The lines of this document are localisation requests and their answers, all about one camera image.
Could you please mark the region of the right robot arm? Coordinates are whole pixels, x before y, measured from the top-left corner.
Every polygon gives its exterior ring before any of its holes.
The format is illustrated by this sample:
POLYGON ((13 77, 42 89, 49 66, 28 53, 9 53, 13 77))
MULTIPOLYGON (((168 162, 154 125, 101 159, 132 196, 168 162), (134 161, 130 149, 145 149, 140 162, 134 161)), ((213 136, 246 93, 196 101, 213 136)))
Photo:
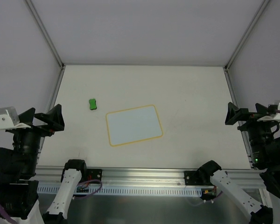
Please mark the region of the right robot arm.
POLYGON ((225 124, 243 122, 238 130, 248 134, 252 164, 261 171, 259 176, 272 206, 265 206, 250 197, 215 161, 203 164, 195 175, 201 183, 218 187, 243 212, 249 223, 280 224, 280 137, 275 138, 272 131, 273 127, 276 132, 280 129, 280 103, 268 107, 256 103, 255 107, 256 112, 250 112, 229 102, 225 124))

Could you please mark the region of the yellow-framed small whiteboard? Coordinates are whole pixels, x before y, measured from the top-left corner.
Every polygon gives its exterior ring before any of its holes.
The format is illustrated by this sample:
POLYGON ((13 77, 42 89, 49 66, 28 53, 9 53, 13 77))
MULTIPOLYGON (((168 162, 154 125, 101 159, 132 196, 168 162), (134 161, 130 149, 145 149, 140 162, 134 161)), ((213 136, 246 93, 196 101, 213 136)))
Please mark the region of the yellow-framed small whiteboard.
POLYGON ((145 105, 105 116, 109 144, 112 147, 152 140, 163 136, 155 105, 145 105))

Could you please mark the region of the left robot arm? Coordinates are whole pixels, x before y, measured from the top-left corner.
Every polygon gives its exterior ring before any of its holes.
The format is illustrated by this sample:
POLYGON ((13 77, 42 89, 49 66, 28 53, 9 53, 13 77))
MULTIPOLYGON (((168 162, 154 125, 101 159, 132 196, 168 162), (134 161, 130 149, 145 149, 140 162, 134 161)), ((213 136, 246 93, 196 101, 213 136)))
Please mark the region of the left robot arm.
POLYGON ((14 107, 0 108, 0 130, 13 134, 13 148, 0 147, 0 218, 9 224, 65 224, 77 185, 88 177, 84 160, 70 159, 63 168, 55 199, 42 214, 34 180, 41 139, 63 131, 61 105, 47 113, 35 108, 18 114, 14 107))

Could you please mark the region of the green whiteboard eraser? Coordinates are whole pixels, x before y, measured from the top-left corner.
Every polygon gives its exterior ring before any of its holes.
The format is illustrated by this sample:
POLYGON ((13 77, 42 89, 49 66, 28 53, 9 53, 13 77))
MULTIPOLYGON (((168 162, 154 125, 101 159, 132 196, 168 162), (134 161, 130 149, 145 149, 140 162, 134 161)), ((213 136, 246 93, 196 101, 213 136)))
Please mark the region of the green whiteboard eraser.
POLYGON ((97 109, 97 102, 96 102, 96 99, 95 99, 95 98, 89 99, 88 102, 89 102, 89 109, 90 109, 91 111, 97 109))

